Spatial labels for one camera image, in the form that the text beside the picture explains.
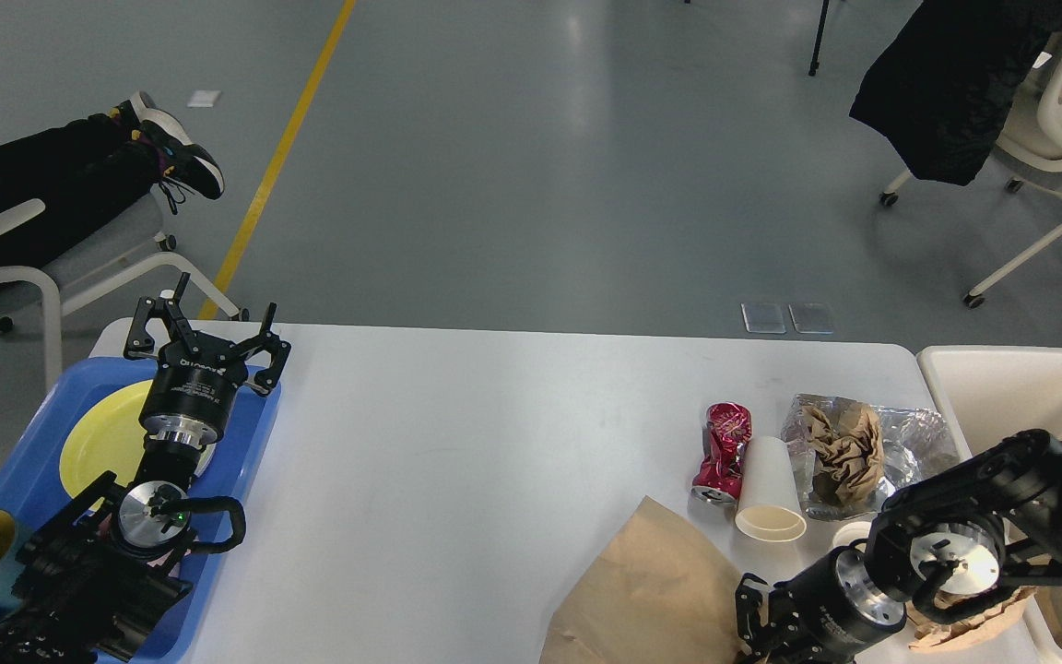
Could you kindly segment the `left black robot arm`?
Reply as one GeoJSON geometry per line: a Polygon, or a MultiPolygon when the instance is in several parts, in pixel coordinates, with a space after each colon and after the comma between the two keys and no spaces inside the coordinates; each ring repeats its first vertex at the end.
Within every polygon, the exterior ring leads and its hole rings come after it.
{"type": "Polygon", "coordinates": [[[182,559],[227,554],[247,537],[239,499],[191,488],[241,388],[269,396],[291,347],[271,327],[274,302],[244,340],[193,329],[179,307],[188,282],[182,274],[173,291],[140,299],[132,316],[124,357],[157,364],[136,416],[136,472],[126,482],[102,472],[21,543],[8,589],[20,605],[0,619],[0,663],[129,661],[193,592],[173,575],[182,559]]]}

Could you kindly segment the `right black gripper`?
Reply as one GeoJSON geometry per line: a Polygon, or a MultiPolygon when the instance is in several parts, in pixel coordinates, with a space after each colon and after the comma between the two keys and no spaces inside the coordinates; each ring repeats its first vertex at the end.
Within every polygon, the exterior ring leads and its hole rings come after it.
{"type": "Polygon", "coordinates": [[[735,588],[738,660],[768,663],[852,663],[906,625],[905,605],[886,596],[855,547],[838,547],[770,593],[746,573],[735,588]]]}

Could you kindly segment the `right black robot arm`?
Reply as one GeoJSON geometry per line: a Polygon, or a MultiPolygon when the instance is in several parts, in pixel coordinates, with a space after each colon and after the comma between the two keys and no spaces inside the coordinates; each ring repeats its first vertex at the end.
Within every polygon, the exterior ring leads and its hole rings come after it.
{"type": "Polygon", "coordinates": [[[740,663],[851,663],[907,611],[964,622],[1024,586],[1062,586],[1062,441],[1020,432],[895,492],[867,537],[735,591],[740,663]]]}

